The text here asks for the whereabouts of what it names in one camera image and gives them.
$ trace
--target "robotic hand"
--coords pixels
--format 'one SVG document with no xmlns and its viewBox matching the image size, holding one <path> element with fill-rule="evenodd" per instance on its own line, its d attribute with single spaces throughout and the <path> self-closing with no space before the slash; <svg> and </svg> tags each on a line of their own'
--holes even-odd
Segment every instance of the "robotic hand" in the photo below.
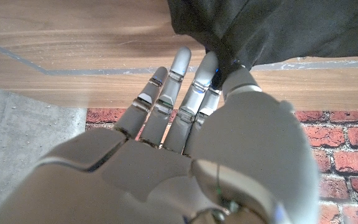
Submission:
<svg viewBox="0 0 358 224">
<path fill-rule="evenodd" d="M 158 149 L 190 57 L 182 47 L 169 72 L 160 67 L 114 130 L 87 131 L 44 156 L 0 223 L 316 223 L 318 170 L 290 104 L 240 68 L 213 113 L 213 52 Z"/>
</svg>

